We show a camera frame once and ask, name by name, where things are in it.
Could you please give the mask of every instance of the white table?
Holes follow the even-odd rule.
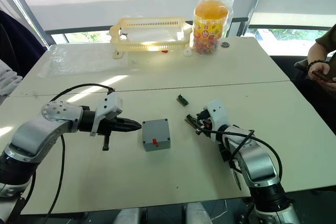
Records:
[[[242,191],[237,188],[216,144],[197,136],[184,122],[188,113],[201,111],[207,102],[217,98],[227,107],[231,123],[254,129],[278,152],[286,191],[336,184],[336,173],[331,172],[336,137],[289,81],[118,94],[124,101],[122,117],[138,122],[168,118],[171,148],[147,153],[141,130],[112,133],[108,152],[101,150],[102,136],[65,134],[66,168],[55,213],[248,196],[242,178]],[[176,101],[178,94],[186,97],[188,106],[182,107]],[[75,104],[93,109],[104,96],[93,93]],[[0,114],[6,115],[0,118],[0,128],[8,126],[12,130],[0,137],[0,148],[52,97],[7,99],[0,106]],[[58,142],[37,169],[36,187],[24,214],[44,214],[49,209],[57,189],[60,159]]]
[[[254,38],[225,38],[229,48],[219,48],[215,55],[184,56],[181,51],[130,52],[127,67],[104,72],[41,78],[38,76],[52,57],[47,51],[35,64],[12,96],[58,94],[82,83],[112,85],[118,91],[152,90],[167,88],[204,87],[225,84],[288,81],[288,77],[263,51]],[[112,59],[110,44],[55,45],[52,50],[80,52],[89,66],[95,56]],[[76,62],[70,63],[76,68]],[[114,77],[123,79],[113,82]]]

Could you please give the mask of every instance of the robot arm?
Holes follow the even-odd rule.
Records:
[[[58,137],[80,131],[104,135],[107,151],[111,131],[135,131],[141,125],[118,118],[122,100],[110,93],[96,111],[68,102],[52,101],[32,120],[21,125],[0,156],[0,224],[6,222],[18,198],[29,185],[30,178]]]
[[[253,132],[240,129],[235,125],[230,126],[227,113],[220,101],[208,103],[204,111],[197,114],[196,119],[188,115],[186,121],[196,128],[196,134],[204,132],[219,145],[223,160],[229,161],[231,168],[236,168],[233,160],[238,162],[240,172],[255,203],[256,215],[260,223],[300,223],[292,204],[285,195],[270,156],[255,140],[246,140],[245,136],[254,137]]]

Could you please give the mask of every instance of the red object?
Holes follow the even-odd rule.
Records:
[[[155,147],[158,147],[158,146],[159,146],[159,144],[158,144],[157,141],[156,141],[156,138],[153,138],[153,144],[155,144]]]

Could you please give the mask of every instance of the floor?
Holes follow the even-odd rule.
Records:
[[[289,193],[288,197],[294,201],[301,224],[336,223],[335,192],[305,190]],[[226,210],[224,200],[205,201],[202,204],[212,218]],[[213,224],[238,224],[240,214],[248,208],[242,199],[228,199],[226,205],[227,213],[215,219]],[[147,224],[182,224],[182,206],[183,204],[149,207]],[[90,212],[84,220],[49,219],[47,224],[112,224],[118,212],[119,210]],[[41,224],[42,221],[41,217],[22,216],[19,223]]]

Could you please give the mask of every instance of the yellow plastic basket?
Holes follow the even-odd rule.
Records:
[[[122,18],[110,29],[119,52],[184,49],[192,26],[182,17]]]

